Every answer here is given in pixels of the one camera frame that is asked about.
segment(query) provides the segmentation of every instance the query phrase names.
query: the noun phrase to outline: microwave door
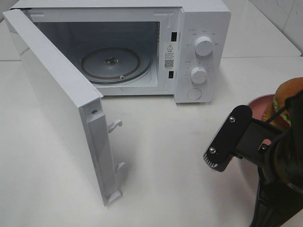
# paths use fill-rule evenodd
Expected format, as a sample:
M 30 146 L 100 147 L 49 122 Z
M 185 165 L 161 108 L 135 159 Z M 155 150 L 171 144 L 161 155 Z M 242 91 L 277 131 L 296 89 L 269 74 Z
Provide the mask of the microwave door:
M 4 12 L 10 34 L 45 115 L 66 143 L 99 198 L 119 197 L 102 94 L 19 9 Z

